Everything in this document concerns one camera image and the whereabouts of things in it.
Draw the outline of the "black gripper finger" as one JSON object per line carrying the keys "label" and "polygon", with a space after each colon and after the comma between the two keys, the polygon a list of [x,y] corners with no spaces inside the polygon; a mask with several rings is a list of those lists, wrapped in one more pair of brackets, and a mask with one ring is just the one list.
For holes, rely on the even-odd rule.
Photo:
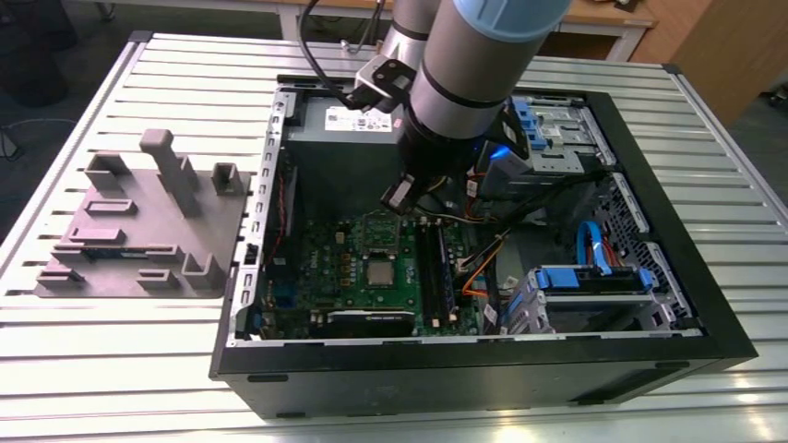
{"label": "black gripper finger", "polygon": [[397,215],[408,214],[421,195],[425,193],[425,181],[409,174],[402,174],[398,181],[384,192],[380,203]]}

